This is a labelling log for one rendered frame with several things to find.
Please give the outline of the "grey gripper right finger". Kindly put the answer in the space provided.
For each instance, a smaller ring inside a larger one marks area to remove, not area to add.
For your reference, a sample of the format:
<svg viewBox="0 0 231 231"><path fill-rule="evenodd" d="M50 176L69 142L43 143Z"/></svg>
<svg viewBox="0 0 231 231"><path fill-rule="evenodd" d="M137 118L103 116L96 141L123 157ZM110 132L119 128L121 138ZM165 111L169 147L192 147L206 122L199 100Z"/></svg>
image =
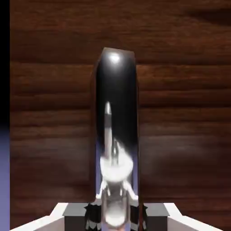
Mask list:
<svg viewBox="0 0 231 231"><path fill-rule="evenodd" d="M181 214L174 203L130 206L130 231L223 231Z"/></svg>

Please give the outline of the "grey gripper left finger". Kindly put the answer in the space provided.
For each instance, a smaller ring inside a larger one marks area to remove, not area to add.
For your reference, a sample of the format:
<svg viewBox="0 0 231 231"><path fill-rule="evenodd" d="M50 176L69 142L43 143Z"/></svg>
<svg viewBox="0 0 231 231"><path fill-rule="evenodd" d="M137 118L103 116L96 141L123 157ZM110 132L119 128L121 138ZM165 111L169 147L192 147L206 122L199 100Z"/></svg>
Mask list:
<svg viewBox="0 0 231 231"><path fill-rule="evenodd" d="M101 231L101 206L96 203L58 203L49 216L10 231Z"/></svg>

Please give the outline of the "dark wood cabinet door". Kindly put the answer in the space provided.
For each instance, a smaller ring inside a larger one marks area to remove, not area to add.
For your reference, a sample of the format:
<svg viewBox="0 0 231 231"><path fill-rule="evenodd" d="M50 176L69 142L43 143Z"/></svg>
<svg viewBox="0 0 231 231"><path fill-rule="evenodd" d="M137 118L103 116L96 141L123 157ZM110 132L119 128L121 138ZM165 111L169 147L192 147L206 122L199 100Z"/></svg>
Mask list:
<svg viewBox="0 0 231 231"><path fill-rule="evenodd" d="M141 195L231 231L231 0L10 1L10 226L92 196L90 79L135 53Z"/></svg>

